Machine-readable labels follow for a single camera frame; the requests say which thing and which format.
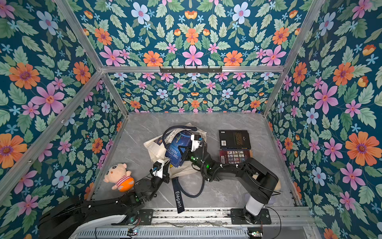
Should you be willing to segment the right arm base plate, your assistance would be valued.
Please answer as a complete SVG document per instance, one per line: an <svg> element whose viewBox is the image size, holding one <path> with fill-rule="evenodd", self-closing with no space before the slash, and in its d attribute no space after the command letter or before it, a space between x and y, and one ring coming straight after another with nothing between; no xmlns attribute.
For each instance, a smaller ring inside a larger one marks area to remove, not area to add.
<svg viewBox="0 0 382 239"><path fill-rule="evenodd" d="M228 216L231 218L233 225L271 225L272 220L269 210L262 208L256 216L249 213L246 209L231 209Z"/></svg>

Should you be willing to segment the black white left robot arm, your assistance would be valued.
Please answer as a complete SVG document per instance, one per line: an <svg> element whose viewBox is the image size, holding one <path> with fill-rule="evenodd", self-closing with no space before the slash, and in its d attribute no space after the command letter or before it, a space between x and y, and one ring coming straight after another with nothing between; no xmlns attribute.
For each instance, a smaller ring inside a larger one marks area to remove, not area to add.
<svg viewBox="0 0 382 239"><path fill-rule="evenodd" d="M39 220L40 239L68 239L73 235L108 224L127 222L151 201L162 183L169 183L169 161L158 160L150 170L151 178L142 178L122 196L99 201L66 199L44 213Z"/></svg>

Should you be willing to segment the blue green spine book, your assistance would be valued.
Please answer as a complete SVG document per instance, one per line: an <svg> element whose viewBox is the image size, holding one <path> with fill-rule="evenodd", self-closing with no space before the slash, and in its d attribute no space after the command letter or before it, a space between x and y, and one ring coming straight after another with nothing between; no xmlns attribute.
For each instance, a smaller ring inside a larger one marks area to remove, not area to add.
<svg viewBox="0 0 382 239"><path fill-rule="evenodd" d="M176 168L182 166L187 150L191 149L191 135L188 130L182 130L175 135L167 147L165 157L168 158L170 163Z"/></svg>

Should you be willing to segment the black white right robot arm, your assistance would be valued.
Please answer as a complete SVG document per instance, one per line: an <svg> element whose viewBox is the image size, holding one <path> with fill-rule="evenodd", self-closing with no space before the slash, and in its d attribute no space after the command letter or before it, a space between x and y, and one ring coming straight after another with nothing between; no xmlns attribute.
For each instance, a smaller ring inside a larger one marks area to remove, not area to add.
<svg viewBox="0 0 382 239"><path fill-rule="evenodd" d="M231 214L231 218L255 224L261 220L261 210L271 197L280 194L276 189L279 182L277 175L254 158L235 164L222 164L212 159L205 141L195 151L190 146L180 146L179 150L182 161L196 166L205 182L236 180L247 190L249 199L242 215Z"/></svg>

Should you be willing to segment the maroon grid cover book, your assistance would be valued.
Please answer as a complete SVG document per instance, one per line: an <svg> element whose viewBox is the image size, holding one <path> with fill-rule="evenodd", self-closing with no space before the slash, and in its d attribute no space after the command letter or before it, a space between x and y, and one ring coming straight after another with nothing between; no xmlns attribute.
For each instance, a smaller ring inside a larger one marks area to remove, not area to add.
<svg viewBox="0 0 382 239"><path fill-rule="evenodd" d="M219 157L222 164L239 164L245 162L252 155L250 149L220 150Z"/></svg>

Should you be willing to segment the cream canvas tote bag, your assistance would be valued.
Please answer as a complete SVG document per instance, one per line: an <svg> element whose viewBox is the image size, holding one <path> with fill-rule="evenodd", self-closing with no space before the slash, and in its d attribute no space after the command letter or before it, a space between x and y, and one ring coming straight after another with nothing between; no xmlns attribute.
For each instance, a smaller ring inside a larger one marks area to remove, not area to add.
<svg viewBox="0 0 382 239"><path fill-rule="evenodd" d="M183 189L179 178L197 172L192 166L195 160L188 159L188 157L201 148L206 139L207 133L205 131L187 124L171 126L162 135L144 143L153 162L160 161L169 166L169 175L179 214L185 211L183 196L197 198L204 190L205 179L202 179L199 192L190 194Z"/></svg>

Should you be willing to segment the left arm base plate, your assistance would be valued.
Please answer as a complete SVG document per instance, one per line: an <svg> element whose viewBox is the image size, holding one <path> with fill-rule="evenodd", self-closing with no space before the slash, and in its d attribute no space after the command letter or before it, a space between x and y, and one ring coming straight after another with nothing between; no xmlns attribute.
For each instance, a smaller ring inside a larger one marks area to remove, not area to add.
<svg viewBox="0 0 382 239"><path fill-rule="evenodd" d="M127 218L126 224L134 226L149 226L152 223L153 214L153 209L141 209L138 212L134 212L131 216L129 216Z"/></svg>

